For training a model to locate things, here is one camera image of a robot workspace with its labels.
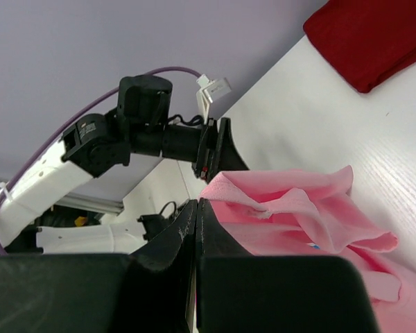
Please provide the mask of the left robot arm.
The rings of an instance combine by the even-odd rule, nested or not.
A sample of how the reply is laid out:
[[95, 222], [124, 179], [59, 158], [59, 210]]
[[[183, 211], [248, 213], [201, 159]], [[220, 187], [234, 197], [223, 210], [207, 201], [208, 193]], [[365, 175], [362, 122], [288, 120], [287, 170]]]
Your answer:
[[173, 86], [156, 69], [122, 78], [113, 90], [114, 109], [94, 114], [86, 107], [61, 126], [0, 186], [0, 254], [48, 208], [112, 167], [128, 166], [133, 154], [190, 162], [205, 182], [221, 171], [246, 170], [231, 121], [209, 116], [211, 104], [229, 94], [229, 83], [204, 74], [196, 82], [198, 113], [190, 121], [169, 115]]

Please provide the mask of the pink t-shirt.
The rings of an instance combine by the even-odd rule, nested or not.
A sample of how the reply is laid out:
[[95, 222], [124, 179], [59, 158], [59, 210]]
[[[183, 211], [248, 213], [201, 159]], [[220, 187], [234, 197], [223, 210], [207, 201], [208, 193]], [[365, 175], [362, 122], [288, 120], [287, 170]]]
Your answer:
[[336, 255], [362, 275], [382, 332], [416, 332], [416, 273], [387, 258], [397, 236], [353, 202], [350, 166], [335, 173], [224, 171], [200, 193], [253, 255]]

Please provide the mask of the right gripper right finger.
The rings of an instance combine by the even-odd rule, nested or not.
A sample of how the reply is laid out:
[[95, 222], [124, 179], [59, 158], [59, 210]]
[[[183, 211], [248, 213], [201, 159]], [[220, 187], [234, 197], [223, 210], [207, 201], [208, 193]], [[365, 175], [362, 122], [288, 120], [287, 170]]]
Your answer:
[[254, 256], [218, 222], [196, 215], [200, 332], [379, 332], [359, 272], [336, 256]]

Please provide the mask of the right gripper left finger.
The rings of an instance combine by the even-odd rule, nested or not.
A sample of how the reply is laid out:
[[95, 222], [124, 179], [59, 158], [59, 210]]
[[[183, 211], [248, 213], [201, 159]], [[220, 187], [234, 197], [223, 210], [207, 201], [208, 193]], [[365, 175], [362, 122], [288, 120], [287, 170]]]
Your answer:
[[197, 210], [129, 255], [0, 255], [0, 332], [190, 332]]

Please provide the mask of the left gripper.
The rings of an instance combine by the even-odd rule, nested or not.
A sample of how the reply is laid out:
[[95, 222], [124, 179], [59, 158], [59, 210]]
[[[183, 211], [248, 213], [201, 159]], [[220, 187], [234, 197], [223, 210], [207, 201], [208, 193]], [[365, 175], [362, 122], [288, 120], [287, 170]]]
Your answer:
[[200, 129], [200, 141], [192, 170], [200, 180], [212, 180], [221, 171], [247, 171], [249, 168], [237, 151], [230, 118], [208, 118]]

